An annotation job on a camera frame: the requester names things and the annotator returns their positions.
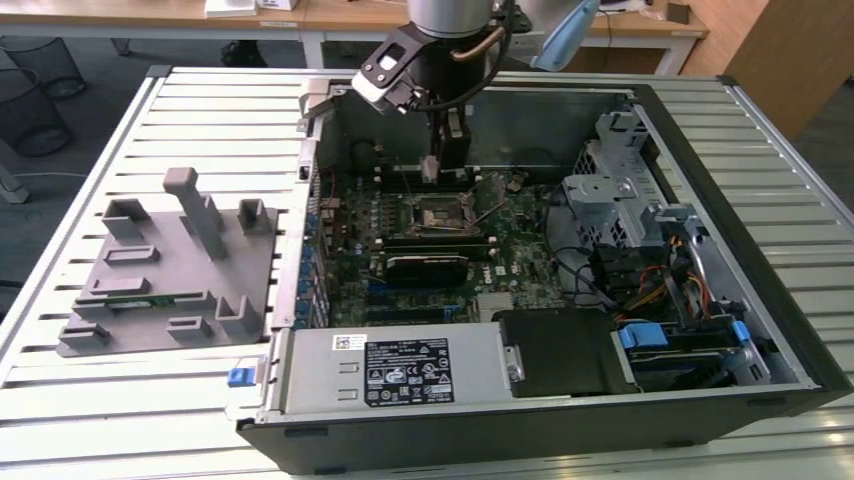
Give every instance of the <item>robotic arm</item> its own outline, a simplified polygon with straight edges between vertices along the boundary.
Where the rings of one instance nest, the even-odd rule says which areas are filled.
[[[465,167],[471,132],[466,102],[486,88],[501,69],[513,41],[515,0],[410,0],[410,23],[398,28],[363,63],[353,86],[383,114],[425,112],[430,120],[430,153],[425,178]],[[545,44],[533,66],[561,70],[576,55],[600,0],[582,0]],[[501,41],[495,64],[486,72],[487,50]]]

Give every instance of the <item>green circuit board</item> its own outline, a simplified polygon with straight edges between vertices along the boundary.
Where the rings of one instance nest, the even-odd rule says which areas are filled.
[[[339,181],[341,205],[327,213],[326,234],[334,272],[331,296],[333,327],[410,324],[373,321],[377,312],[443,311],[447,323],[478,322],[478,295],[506,293],[517,308],[565,306],[558,271],[551,264],[538,218],[543,209],[543,186],[510,193],[510,172],[487,176],[471,192],[470,212],[482,236],[494,239],[494,254],[471,261],[466,282],[449,289],[385,289],[383,254],[373,248],[378,238],[405,235],[413,225],[413,208],[454,198],[455,194],[383,194],[370,186],[358,188],[355,179]]]

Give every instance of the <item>blue tab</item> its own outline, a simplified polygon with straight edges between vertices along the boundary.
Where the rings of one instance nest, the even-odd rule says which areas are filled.
[[[741,320],[733,322],[733,331],[736,332],[740,342],[750,340],[750,330],[748,330],[748,325],[745,325],[745,322]]]
[[[231,388],[253,387],[255,385],[255,367],[233,368],[229,372],[229,386]]]
[[[636,348],[636,338],[632,336],[629,328],[624,328],[620,331],[620,343],[624,344],[624,348]]]
[[[620,341],[624,348],[666,347],[668,335],[658,323],[630,323],[620,331]]]

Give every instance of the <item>power supply label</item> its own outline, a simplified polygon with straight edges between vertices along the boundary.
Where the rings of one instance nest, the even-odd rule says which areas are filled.
[[[447,338],[365,344],[365,403],[369,407],[453,401]]]

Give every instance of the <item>slotted metal surface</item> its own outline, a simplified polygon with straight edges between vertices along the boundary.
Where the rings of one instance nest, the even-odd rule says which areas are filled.
[[[54,347],[100,249],[106,229],[96,215],[110,199],[136,197],[147,209],[177,209],[174,197],[158,193],[162,174],[170,166],[193,166],[199,188],[215,192],[221,208],[255,197],[286,215],[301,151],[301,85],[310,76],[347,75],[186,68],[167,79],[146,80],[0,330],[7,352],[0,363],[0,479],[289,478],[243,442],[223,415],[226,373],[241,358],[263,355],[267,345],[74,359],[60,358]],[[838,208],[738,90],[712,79],[502,78],[654,86],[840,364],[854,373],[850,213]],[[666,174],[678,183],[673,172]],[[275,260],[271,278],[281,265]],[[271,283],[270,305],[275,290]],[[342,478],[852,478],[853,444],[854,397],[848,397],[700,447]]]

